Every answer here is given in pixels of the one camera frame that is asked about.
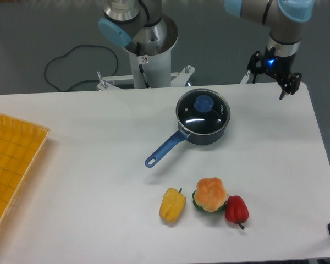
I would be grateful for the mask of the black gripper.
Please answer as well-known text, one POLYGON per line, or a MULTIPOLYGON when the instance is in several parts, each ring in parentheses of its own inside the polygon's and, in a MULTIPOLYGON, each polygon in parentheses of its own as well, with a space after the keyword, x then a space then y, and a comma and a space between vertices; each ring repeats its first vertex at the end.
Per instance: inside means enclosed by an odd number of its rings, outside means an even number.
POLYGON ((256 51, 251 57, 247 65, 247 70, 253 75, 252 83, 256 82, 256 77, 262 73, 276 80, 282 89, 279 99, 282 100, 286 95, 294 95, 302 80, 302 73, 292 73, 291 67, 295 58, 295 54, 291 56, 278 56, 276 49, 273 51, 265 48, 264 55, 260 51, 256 51))

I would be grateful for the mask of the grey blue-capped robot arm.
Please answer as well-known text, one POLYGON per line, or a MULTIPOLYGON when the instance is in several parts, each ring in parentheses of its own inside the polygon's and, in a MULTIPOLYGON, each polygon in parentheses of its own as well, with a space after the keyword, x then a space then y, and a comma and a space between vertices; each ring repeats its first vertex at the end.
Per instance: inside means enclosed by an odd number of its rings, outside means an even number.
MULTIPOLYGON (((224 2, 228 13, 269 27, 266 49, 250 57, 247 73, 270 76, 280 86, 282 96, 299 89, 302 75, 293 73, 291 66, 313 7, 313 1, 224 2)), ((190 68, 175 78, 171 76, 171 51, 178 40, 178 28, 163 13, 161 1, 107 1, 103 13, 98 29, 128 53, 135 88, 185 85, 190 68)))

